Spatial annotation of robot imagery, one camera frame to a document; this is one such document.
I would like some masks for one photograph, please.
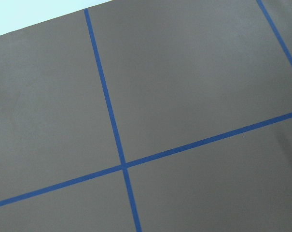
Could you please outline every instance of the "floor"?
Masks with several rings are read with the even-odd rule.
[[[0,232],[292,232],[292,0],[113,0],[0,36]]]

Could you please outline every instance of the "gray surface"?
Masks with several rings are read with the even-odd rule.
[[[292,232],[292,119],[130,168],[144,232]]]
[[[263,0],[292,55],[292,0]]]
[[[0,200],[118,164],[83,11],[0,36]]]
[[[90,9],[127,160],[292,111],[292,69],[255,1]]]
[[[0,232],[133,232],[122,172],[0,208]]]

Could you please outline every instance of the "blue grid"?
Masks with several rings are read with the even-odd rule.
[[[290,65],[292,66],[292,56],[291,56],[291,54],[290,54],[290,52],[289,52],[284,40],[282,39],[277,27],[275,26],[275,24],[274,24],[273,20],[271,19],[269,13],[267,12],[262,0],[256,0],[256,1],[257,1],[258,5],[259,5],[260,9],[262,10],[265,18],[267,19],[272,31],[274,32],[274,34],[275,34],[275,36],[276,36],[281,48],[283,49],[288,61],[290,62]],[[15,202],[18,202],[18,201],[22,201],[22,200],[25,200],[25,199],[28,199],[28,198],[31,198],[31,197],[35,197],[35,196],[38,196],[38,195],[41,195],[41,194],[45,194],[45,193],[48,193],[48,192],[51,192],[51,191],[55,191],[57,189],[61,189],[61,188],[65,188],[65,187],[68,187],[68,186],[71,186],[71,185],[75,185],[75,184],[78,184],[78,183],[81,183],[81,182],[84,182],[84,181],[87,181],[87,180],[91,180],[91,179],[94,179],[94,178],[97,178],[97,177],[100,177],[100,176],[108,175],[110,173],[114,173],[114,172],[117,172],[117,171],[122,171],[123,175],[124,175],[124,179],[125,179],[126,190],[127,190],[129,201],[130,201],[130,206],[131,206],[131,210],[132,210],[132,215],[133,215],[136,231],[137,232],[141,232],[142,229],[141,229],[139,216],[138,216],[138,211],[137,211],[137,207],[136,207],[136,203],[135,203],[135,199],[134,199],[133,189],[132,189],[132,186],[131,186],[131,183],[130,183],[130,177],[129,177],[129,173],[128,173],[128,168],[131,168],[131,167],[143,164],[143,163],[147,163],[147,162],[150,162],[152,160],[160,159],[162,157],[170,156],[170,155],[173,155],[173,154],[185,151],[185,150],[189,150],[189,149],[192,149],[192,148],[195,148],[195,147],[199,147],[199,146],[202,146],[202,145],[213,143],[215,141],[222,140],[222,139],[225,139],[225,138],[229,138],[229,137],[241,134],[241,133],[245,133],[245,132],[248,132],[248,131],[256,130],[258,128],[265,127],[265,126],[268,126],[268,125],[271,125],[271,124],[274,124],[274,123],[281,122],[281,121],[284,121],[284,120],[292,118],[292,112],[291,112],[291,113],[288,113],[288,114],[285,114],[285,115],[281,115],[281,116],[278,116],[278,117],[275,117],[275,118],[271,118],[271,119],[268,119],[268,120],[265,120],[265,121],[262,121],[262,122],[258,122],[258,123],[255,123],[255,124],[252,124],[252,125],[249,125],[249,126],[245,126],[245,127],[242,127],[242,128],[236,129],[236,130],[232,130],[232,131],[229,131],[229,132],[226,132],[226,133],[222,133],[222,134],[218,134],[218,135],[215,135],[215,136],[203,139],[203,140],[199,140],[199,141],[196,141],[196,142],[193,142],[193,143],[190,143],[190,144],[186,144],[186,145],[179,146],[179,147],[176,147],[176,148],[173,148],[173,149],[170,149],[170,150],[166,150],[166,151],[154,154],[154,155],[143,157],[141,159],[137,159],[137,160],[134,160],[134,161],[126,162],[125,155],[124,155],[124,152],[123,152],[123,149],[122,149],[122,144],[121,144],[121,140],[120,140],[119,131],[118,131],[117,124],[116,124],[116,119],[115,119],[115,116],[114,116],[114,113],[113,113],[112,104],[111,104],[111,100],[110,100],[109,93],[108,93],[107,84],[106,84],[106,81],[105,81],[103,68],[102,68],[100,57],[99,57],[99,53],[98,53],[98,48],[97,48],[97,44],[96,44],[96,40],[95,40],[95,36],[94,36],[92,24],[91,24],[91,19],[90,19],[89,12],[88,12],[87,9],[84,10],[84,14],[85,14],[86,23],[87,23],[87,26],[88,26],[89,35],[90,35],[90,39],[91,39],[91,43],[92,43],[92,47],[93,47],[93,51],[94,51],[94,56],[95,56],[96,63],[97,63],[97,69],[98,69],[99,77],[100,77],[100,80],[101,80],[101,84],[102,84],[102,88],[103,88],[103,92],[104,92],[106,105],[107,105],[108,112],[109,112],[109,118],[110,118],[110,121],[111,121],[113,135],[115,137],[115,141],[116,141],[116,145],[117,145],[117,149],[118,149],[120,165],[117,165],[117,166],[114,166],[114,167],[110,167],[110,168],[107,168],[107,169],[104,169],[104,170],[101,170],[101,171],[98,171],[98,172],[95,172],[95,173],[91,173],[91,174],[88,174],[88,175],[80,176],[80,177],[77,177],[75,179],[71,179],[71,180],[68,180],[68,181],[65,181],[65,182],[61,182],[59,184],[55,184],[55,185],[52,185],[52,186],[41,188],[39,190],[35,190],[35,191],[32,191],[32,192],[28,192],[28,193],[25,193],[25,194],[22,194],[22,195],[18,195],[18,196],[12,197],[12,198],[8,198],[8,199],[5,199],[5,200],[2,200],[2,201],[0,201],[0,207],[4,206],[4,205],[7,205],[7,204],[15,203]]]

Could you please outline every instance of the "blue tape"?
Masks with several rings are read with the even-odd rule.
[[[229,132],[226,132],[226,133],[223,133],[223,134],[212,136],[210,138],[203,139],[203,140],[191,143],[191,144],[179,146],[179,147],[176,147],[176,148],[173,148],[173,149],[170,149],[170,150],[167,150],[167,151],[163,151],[163,152],[151,155],[151,156],[147,156],[147,157],[144,157],[144,158],[141,158],[141,159],[137,159],[137,160],[128,162],[126,164],[126,166],[129,168],[129,167],[133,167],[133,166],[136,166],[136,165],[139,165],[139,164],[142,164],[142,163],[147,163],[149,161],[157,160],[157,159],[165,157],[165,156],[170,156],[170,155],[173,155],[173,154],[185,151],[185,150],[189,150],[189,149],[192,149],[192,148],[195,148],[195,147],[198,147],[198,146],[210,144],[210,143],[213,143],[213,142],[218,141],[218,140],[226,139],[228,137],[232,137],[232,136],[235,136],[235,135],[238,135],[238,134],[242,134],[242,133],[245,133],[245,132],[248,132],[248,131],[252,131],[252,130],[255,130],[255,129],[258,129],[258,128],[261,128],[261,127],[265,127],[265,126],[268,126],[268,125],[271,125],[271,124],[274,124],[274,123],[277,123],[277,122],[281,122],[281,121],[284,121],[284,120],[289,119],[289,118],[292,118],[292,112],[289,113],[289,114],[286,114],[286,115],[281,115],[279,117],[275,117],[275,118],[272,118],[272,119],[269,119],[269,120],[266,120],[266,121],[262,121],[262,122],[258,122],[258,123],[255,123],[255,124],[252,124],[252,125],[249,125],[249,126],[246,126],[246,127],[242,127],[242,128],[237,129],[237,130],[232,130],[232,131],[229,131]]]
[[[94,52],[94,56],[97,62],[97,70],[98,70],[98,74],[102,83],[102,88],[103,88],[103,92],[104,92],[104,97],[105,97],[105,102],[107,105],[107,109],[108,109],[108,113],[109,113],[109,118],[111,120],[111,126],[112,126],[112,131],[113,131],[113,135],[115,137],[115,141],[116,141],[116,145],[117,145],[117,149],[118,149],[118,154],[119,154],[119,158],[120,158],[120,163],[123,169],[123,176],[125,179],[125,186],[126,186],[126,190],[127,190],[127,194],[129,197],[129,201],[130,201],[130,205],[131,205],[131,210],[132,210],[132,214],[133,214],[133,219],[134,219],[134,223],[135,223],[135,228],[137,232],[141,232],[141,225],[140,225],[140,221],[139,221],[139,215],[137,212],[137,207],[136,207],[136,203],[135,203],[135,199],[134,199],[134,195],[133,195],[133,190],[132,190],[132,186],[131,186],[131,181],[130,181],[130,177],[128,174],[128,170],[126,167],[126,161],[125,161],[125,156],[123,153],[123,148],[122,148],[122,144],[121,144],[121,140],[120,140],[120,135],[119,135],[119,131],[117,128],[117,124],[116,124],[116,119],[113,113],[113,109],[112,109],[112,105],[111,105],[111,99],[108,93],[108,89],[107,89],[107,84],[106,84],[106,80],[105,80],[105,76],[104,76],[104,72],[103,72],[103,67],[101,64],[101,60],[99,57],[99,53],[98,53],[98,48],[97,48],[97,42],[94,36],[94,32],[93,32],[93,27],[91,24],[91,19],[90,19],[90,15],[88,12],[88,9],[84,10],[84,15],[86,18],[86,22],[87,22],[87,26],[88,26],[88,30],[89,30],[89,35],[90,35],[90,40],[92,43],[92,48],[93,48],[93,52]]]
[[[0,207],[4,206],[4,205],[7,205],[7,204],[14,203],[14,202],[18,202],[18,201],[21,201],[21,200],[25,200],[25,199],[28,199],[28,198],[31,198],[31,197],[35,197],[35,196],[38,196],[38,195],[41,195],[41,194],[44,194],[44,193],[55,191],[55,190],[58,190],[58,189],[61,189],[61,188],[65,188],[65,187],[68,187],[68,186],[71,186],[71,185],[75,185],[75,184],[78,184],[78,183],[81,183],[81,182],[84,182],[84,181],[87,181],[87,180],[91,180],[91,179],[97,178],[99,176],[103,176],[103,175],[107,175],[107,174],[110,174],[110,173],[114,173],[116,171],[120,171],[121,169],[122,169],[121,165],[118,165],[118,166],[115,166],[115,167],[112,167],[112,168],[104,169],[104,170],[99,171],[99,172],[91,173],[91,174],[84,175],[84,176],[81,176],[81,177],[78,177],[78,178],[75,178],[75,179],[72,179],[72,180],[68,180],[68,181],[65,181],[65,182],[62,182],[62,183],[59,183],[59,184],[56,184],[56,185],[52,185],[52,186],[49,186],[49,187],[41,188],[39,190],[28,192],[28,193],[25,193],[25,194],[22,194],[22,195],[19,195],[19,196],[8,198],[6,200],[0,201]]]
[[[280,35],[275,23],[272,21],[272,19],[271,19],[270,15],[269,15],[268,11],[266,10],[262,0],[256,0],[256,1],[257,1],[257,4],[259,5],[260,9],[262,10],[264,16],[266,17],[266,19],[267,19],[272,31],[274,32],[278,42],[280,43],[280,45],[281,45],[281,47],[282,47],[287,59],[289,60],[291,66],[292,66],[292,55],[290,54],[287,46],[285,45],[285,42],[283,41],[283,39],[282,39],[282,37],[281,37],[281,35]]]

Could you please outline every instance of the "gray panel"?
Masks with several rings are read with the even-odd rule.
[[[292,232],[292,119],[130,168],[144,232]]]
[[[0,208],[0,232],[133,232],[122,172]]]
[[[292,111],[292,68],[255,1],[90,9],[127,160]]]
[[[292,0],[263,0],[292,55]]]
[[[83,12],[0,36],[0,200],[118,164]]]

